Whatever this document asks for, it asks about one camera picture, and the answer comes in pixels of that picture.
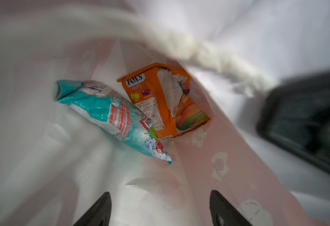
fox's candy bag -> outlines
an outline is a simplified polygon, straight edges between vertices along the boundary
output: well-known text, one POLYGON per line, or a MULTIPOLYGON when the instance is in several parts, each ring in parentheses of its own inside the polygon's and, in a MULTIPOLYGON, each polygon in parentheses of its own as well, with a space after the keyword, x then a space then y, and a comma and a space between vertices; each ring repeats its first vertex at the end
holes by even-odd
POLYGON ((152 119, 159 138, 177 137, 210 118, 188 96, 190 75, 185 70, 154 63, 118 82, 134 105, 152 119))
POLYGON ((151 119, 107 85, 71 80, 60 80, 57 84, 56 101, 69 105, 142 154, 171 161, 151 119))

flower pattern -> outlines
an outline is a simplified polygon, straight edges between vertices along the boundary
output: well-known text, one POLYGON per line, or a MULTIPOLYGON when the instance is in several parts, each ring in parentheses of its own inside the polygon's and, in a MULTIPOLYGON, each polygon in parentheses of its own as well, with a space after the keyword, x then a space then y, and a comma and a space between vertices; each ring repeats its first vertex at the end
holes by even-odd
POLYGON ((271 214, 254 199, 245 200, 237 210, 253 226, 273 226, 271 214))
POLYGON ((196 145, 197 147, 202 147, 204 144, 204 139, 206 137, 207 133, 204 132, 203 128, 199 128, 192 133, 191 143, 192 145, 196 145))
POLYGON ((213 164, 213 173, 212 177, 221 180, 226 173, 229 172, 229 167, 226 165, 228 159, 228 153, 218 152, 212 158, 211 162, 213 164))

mango image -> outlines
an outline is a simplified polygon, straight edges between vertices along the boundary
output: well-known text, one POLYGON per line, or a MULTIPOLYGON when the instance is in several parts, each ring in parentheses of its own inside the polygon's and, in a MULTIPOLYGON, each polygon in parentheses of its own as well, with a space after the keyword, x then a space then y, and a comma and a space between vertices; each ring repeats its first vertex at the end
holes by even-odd
POLYGON ((210 118, 195 103, 186 106, 176 119, 176 128, 182 131, 206 123, 210 118))

fruit illustration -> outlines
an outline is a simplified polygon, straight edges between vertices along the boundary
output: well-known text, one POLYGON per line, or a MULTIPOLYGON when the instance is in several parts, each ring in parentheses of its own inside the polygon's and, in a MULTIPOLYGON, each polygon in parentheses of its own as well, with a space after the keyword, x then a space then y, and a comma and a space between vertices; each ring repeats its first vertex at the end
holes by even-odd
POLYGON ((139 99, 140 98, 140 95, 138 94, 138 93, 133 93, 133 94, 131 94, 131 99, 133 99, 133 100, 137 100, 137 99, 139 99))
POLYGON ((148 130, 147 130, 150 134, 150 136, 152 138, 154 138, 155 140, 158 140, 158 137, 156 135, 156 132, 155 132, 155 128, 154 127, 150 127, 148 130))
POLYGON ((151 93, 151 90, 150 89, 143 89, 143 90, 141 90, 141 94, 143 95, 143 96, 147 96, 147 95, 149 95, 151 93))
POLYGON ((163 147, 163 145, 160 143, 160 141, 156 141, 156 146, 155 146, 155 148, 156 148, 156 151, 157 152, 159 152, 159 153, 163 153, 163 149, 164 149, 164 147, 163 147))
POLYGON ((182 131, 206 123, 210 118, 195 103, 186 106, 176 119, 176 128, 182 131))

shopping bag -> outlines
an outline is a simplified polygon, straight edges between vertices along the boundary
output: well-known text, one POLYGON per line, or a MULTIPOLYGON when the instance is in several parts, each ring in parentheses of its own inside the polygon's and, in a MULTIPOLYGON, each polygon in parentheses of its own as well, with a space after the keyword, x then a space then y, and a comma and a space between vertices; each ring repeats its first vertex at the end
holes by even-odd
POLYGON ((253 225, 315 225, 214 102, 214 91, 201 81, 206 73, 194 70, 228 72, 232 88, 248 96, 275 87, 271 77, 215 45, 136 16, 79 6, 48 12, 0 22, 0 225, 71 225, 105 191, 113 200, 110 225, 211 225, 213 189, 253 225), (37 23, 49 15, 51 23, 37 23), (154 62, 181 67, 176 60, 189 62, 200 90, 192 98, 212 121, 164 142, 175 159, 171 165, 136 153, 53 102, 58 79, 104 82, 126 97, 118 77, 154 62), (260 173, 247 174, 253 169, 260 173))

